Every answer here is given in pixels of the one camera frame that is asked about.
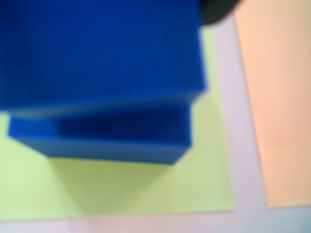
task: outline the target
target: white surface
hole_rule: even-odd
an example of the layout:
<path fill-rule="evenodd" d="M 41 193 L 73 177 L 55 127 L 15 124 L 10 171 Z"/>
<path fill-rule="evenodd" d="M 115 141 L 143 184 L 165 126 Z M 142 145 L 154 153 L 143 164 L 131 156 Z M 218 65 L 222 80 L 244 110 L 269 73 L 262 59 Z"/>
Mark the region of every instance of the white surface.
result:
<path fill-rule="evenodd" d="M 266 208 L 234 17 L 212 31 L 237 206 L 234 212 L 2 222 L 0 233 L 311 233 L 311 208 Z"/>

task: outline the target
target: orange paper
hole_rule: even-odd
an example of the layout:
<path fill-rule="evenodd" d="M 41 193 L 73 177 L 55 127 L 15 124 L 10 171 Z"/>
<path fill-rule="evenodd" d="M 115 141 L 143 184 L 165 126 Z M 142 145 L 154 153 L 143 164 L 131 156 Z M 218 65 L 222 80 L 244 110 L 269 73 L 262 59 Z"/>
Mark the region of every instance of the orange paper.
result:
<path fill-rule="evenodd" d="M 269 207 L 311 205 L 311 1 L 235 12 Z"/>

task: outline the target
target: yellow paper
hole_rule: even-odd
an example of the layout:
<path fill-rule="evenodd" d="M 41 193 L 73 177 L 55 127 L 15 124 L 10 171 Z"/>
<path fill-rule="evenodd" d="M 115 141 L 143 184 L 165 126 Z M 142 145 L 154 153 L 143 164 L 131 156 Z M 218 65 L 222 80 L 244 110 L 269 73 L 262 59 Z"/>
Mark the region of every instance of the yellow paper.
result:
<path fill-rule="evenodd" d="M 269 207 L 311 205 L 311 1 L 236 11 Z"/>
<path fill-rule="evenodd" d="M 0 220 L 223 211 L 234 208 L 211 39 L 210 91 L 193 107 L 193 148 L 174 166 L 47 159 L 5 136 Z"/>

